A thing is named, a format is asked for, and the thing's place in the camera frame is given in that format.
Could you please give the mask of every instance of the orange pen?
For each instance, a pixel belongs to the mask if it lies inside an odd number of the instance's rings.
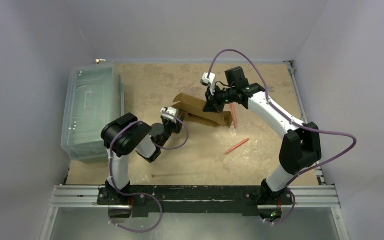
[[[240,146],[244,145],[246,142],[248,142],[250,138],[245,138],[244,140],[242,140],[240,143],[236,144],[235,146],[233,146],[231,149],[227,150],[224,154],[229,154],[231,153],[233,150],[239,148]]]
[[[234,126],[234,129],[237,129],[238,128],[238,119],[236,118],[236,110],[235,110],[235,106],[233,105],[233,103],[230,104],[230,108],[232,110],[232,115],[233,115],[233,126]]]

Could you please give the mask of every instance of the cardboard box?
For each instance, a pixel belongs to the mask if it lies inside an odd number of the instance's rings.
[[[233,117],[230,111],[203,112],[205,100],[180,93],[174,98],[173,103],[175,104],[172,107],[180,110],[180,115],[184,116],[185,121],[210,127],[230,127],[232,125]]]

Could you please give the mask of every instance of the floor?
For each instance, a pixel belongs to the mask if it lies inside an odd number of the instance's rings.
[[[249,83],[261,83],[251,65],[216,64],[212,70],[218,81],[226,83],[224,71],[241,66]],[[257,64],[270,96],[286,111],[301,118],[300,108],[287,67],[283,64]],[[205,99],[206,87],[200,84],[209,64],[117,64],[125,89],[125,111],[152,125],[159,123],[162,107],[173,105],[174,97],[185,93]],[[260,185],[279,165],[282,140],[257,115],[235,105],[238,128],[209,127],[186,122],[190,130],[188,143],[178,150],[163,150],[148,163],[133,153],[129,160],[129,177],[136,185]],[[183,142],[186,133],[174,134],[167,147]],[[224,152],[245,138],[250,140],[228,155]],[[69,185],[101,185],[108,176],[108,159],[72,161]],[[299,177],[292,185],[318,185],[314,171]]]

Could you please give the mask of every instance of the wall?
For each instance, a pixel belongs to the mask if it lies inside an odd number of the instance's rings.
[[[327,0],[67,0],[97,58],[257,62],[295,59]],[[227,53],[225,61],[243,61]]]
[[[0,0],[0,239],[38,239],[53,186],[70,69],[92,62],[61,0]]]
[[[323,168],[351,239],[384,239],[384,1],[329,1],[296,67],[309,120],[358,138],[354,150]],[[324,159],[351,143],[321,140]]]

